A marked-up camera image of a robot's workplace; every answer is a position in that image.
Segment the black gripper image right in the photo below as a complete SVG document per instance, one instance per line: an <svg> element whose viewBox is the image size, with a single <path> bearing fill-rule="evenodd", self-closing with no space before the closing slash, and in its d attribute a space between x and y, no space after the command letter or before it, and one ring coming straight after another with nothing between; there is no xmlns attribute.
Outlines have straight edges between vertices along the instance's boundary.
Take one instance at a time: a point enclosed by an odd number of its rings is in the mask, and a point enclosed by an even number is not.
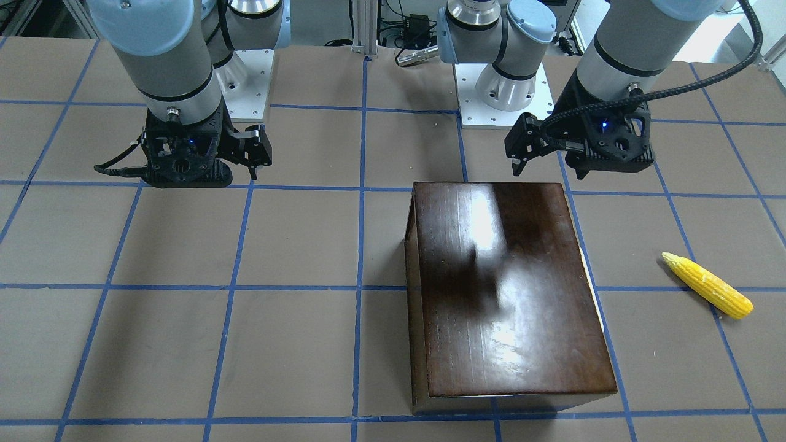
<svg viewBox="0 0 786 442"><path fill-rule="evenodd" d="M523 112L505 137L506 157L513 160L513 175L521 176L527 161L553 153L556 149L543 138L543 121Z"/></svg>

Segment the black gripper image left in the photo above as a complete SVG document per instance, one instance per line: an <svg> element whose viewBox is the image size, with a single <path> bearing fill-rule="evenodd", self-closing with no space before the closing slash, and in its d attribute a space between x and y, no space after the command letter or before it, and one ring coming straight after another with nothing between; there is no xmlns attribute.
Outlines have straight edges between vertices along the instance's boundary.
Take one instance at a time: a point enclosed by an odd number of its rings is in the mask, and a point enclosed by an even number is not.
<svg viewBox="0 0 786 442"><path fill-rule="evenodd" d="M248 168L251 180L257 179L258 167L273 162L272 145L263 124L252 124L244 131L227 126L222 132L222 159Z"/></svg>

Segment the grey robot arm image left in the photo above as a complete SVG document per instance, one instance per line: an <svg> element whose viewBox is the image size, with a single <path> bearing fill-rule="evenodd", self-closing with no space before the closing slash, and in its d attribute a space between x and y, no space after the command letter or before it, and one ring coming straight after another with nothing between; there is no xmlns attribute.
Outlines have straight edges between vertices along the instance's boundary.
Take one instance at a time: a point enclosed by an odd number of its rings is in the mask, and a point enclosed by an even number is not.
<svg viewBox="0 0 786 442"><path fill-rule="evenodd" d="M236 129L227 93L252 89L242 50L289 45L289 2L90 1L88 9L147 106L140 137L97 173L155 188L222 188L232 165L252 180L272 165L263 125Z"/></svg>

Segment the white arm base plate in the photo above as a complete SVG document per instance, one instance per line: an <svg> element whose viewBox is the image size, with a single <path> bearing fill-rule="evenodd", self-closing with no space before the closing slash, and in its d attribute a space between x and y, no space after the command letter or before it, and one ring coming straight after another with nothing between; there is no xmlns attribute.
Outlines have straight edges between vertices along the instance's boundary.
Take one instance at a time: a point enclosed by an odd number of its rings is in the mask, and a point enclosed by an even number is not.
<svg viewBox="0 0 786 442"><path fill-rule="evenodd" d="M489 64L455 64L454 77L464 128L510 129L523 112L539 120L553 112L542 64L534 77L522 81L503 78Z"/></svg>
<svg viewBox="0 0 786 442"><path fill-rule="evenodd" d="M233 121L265 121L274 56L272 48L236 51L216 71Z"/></svg>

